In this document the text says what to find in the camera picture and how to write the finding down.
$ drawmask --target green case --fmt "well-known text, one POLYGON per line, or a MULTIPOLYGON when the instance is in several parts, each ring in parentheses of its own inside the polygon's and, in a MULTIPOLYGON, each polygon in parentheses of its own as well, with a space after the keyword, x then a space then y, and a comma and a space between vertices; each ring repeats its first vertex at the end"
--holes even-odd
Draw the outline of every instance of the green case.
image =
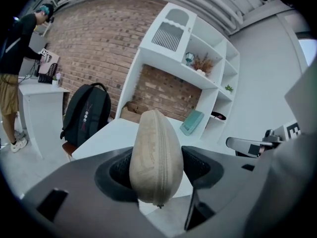
POLYGON ((193 110, 180 126, 180 130, 186 136, 189 136, 203 119, 203 117, 204 114, 202 112, 193 110))

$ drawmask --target brown shorts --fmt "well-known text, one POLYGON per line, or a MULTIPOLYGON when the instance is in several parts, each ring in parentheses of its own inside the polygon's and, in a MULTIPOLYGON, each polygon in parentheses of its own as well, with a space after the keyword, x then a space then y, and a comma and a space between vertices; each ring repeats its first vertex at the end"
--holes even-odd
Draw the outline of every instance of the brown shorts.
POLYGON ((2 115, 19 111, 18 75, 0 74, 0 109, 2 115))

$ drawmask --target person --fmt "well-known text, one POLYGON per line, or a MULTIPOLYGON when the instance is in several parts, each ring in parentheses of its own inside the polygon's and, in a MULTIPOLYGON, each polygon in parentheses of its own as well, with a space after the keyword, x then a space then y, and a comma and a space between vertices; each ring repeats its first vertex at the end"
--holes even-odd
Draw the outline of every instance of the person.
POLYGON ((49 22, 53 14, 53 6, 44 4, 34 13, 22 17, 11 29, 3 56, 0 61, 0 111, 3 128, 11 142, 12 152, 26 146, 24 133, 14 130, 14 122, 18 106, 18 75, 23 58, 41 60, 42 55, 34 52, 29 43, 37 25, 49 22))

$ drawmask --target black backpack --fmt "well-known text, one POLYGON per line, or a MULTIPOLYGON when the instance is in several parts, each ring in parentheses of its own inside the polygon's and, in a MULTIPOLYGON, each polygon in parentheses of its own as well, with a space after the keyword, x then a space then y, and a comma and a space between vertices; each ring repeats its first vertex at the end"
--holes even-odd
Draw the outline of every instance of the black backpack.
POLYGON ((71 98, 60 138, 79 147, 98 130, 107 125, 111 100, 104 85, 81 86, 71 98))

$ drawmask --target teal lantern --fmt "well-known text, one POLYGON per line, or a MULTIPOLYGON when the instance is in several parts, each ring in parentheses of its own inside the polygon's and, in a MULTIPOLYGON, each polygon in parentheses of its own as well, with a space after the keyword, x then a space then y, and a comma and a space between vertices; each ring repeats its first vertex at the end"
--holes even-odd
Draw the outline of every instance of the teal lantern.
POLYGON ((189 66, 189 64, 194 60, 195 55, 193 53, 186 53, 186 65, 189 66))

